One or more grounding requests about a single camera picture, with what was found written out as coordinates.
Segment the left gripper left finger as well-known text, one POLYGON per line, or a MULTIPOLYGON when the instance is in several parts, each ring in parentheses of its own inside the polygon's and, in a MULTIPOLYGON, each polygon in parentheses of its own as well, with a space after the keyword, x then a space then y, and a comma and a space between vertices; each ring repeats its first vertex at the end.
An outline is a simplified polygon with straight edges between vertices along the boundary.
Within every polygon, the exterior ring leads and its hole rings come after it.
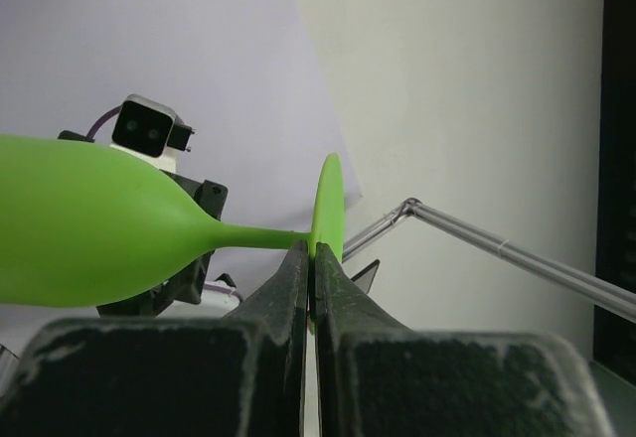
POLYGON ((67 318, 29 343, 5 436, 299 436, 308 249, 221 318, 67 318))

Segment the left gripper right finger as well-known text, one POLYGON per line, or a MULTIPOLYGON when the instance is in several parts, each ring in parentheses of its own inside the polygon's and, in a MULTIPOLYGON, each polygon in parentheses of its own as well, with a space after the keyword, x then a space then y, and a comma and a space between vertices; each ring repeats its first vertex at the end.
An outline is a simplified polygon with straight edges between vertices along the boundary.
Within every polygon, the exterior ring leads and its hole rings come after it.
POLYGON ((586 361, 567 341, 418 332, 360 290, 326 244, 313 265, 325 436, 611 436, 586 361))

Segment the metal tube frame outside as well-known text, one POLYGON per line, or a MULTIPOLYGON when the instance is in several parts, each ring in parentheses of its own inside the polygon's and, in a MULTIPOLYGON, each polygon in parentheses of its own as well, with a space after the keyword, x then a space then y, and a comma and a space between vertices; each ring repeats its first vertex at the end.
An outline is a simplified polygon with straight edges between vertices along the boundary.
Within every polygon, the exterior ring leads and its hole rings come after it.
POLYGON ((553 284, 566 288, 594 305, 627 321, 635 321, 635 294, 561 262, 532 253, 508 239, 455 218, 416 198, 408 198, 371 225, 345 241, 348 260, 392 231, 406 219, 418 219, 486 253, 553 284))

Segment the green wine glass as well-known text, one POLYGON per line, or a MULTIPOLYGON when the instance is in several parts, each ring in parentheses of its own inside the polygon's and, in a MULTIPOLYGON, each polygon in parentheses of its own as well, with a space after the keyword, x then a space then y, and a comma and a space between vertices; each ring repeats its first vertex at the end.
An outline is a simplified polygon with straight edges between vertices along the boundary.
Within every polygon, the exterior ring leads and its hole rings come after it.
POLYGON ((96 144, 1 138, 1 300, 87 308, 131 298, 220 248, 344 251, 340 157, 322 166, 307 232, 209 216, 168 175, 96 144))

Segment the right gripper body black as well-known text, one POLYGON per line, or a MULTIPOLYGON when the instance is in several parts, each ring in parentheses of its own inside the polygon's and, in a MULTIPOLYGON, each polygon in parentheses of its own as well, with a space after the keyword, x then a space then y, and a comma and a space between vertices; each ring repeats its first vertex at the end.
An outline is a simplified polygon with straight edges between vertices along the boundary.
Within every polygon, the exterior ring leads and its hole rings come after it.
MULTIPOLYGON (((189 151, 188 145, 177 148, 168 145, 160 157, 153 158, 140 153, 138 156, 168 175, 209 216, 220 219, 228 196, 228 188, 208 180, 197 182, 176 172, 178 154, 189 151)), ((205 253, 149 291, 123 301, 98 306, 99 316, 102 318, 157 317, 174 301, 191 305, 200 304, 212 255, 212 252, 205 253)))

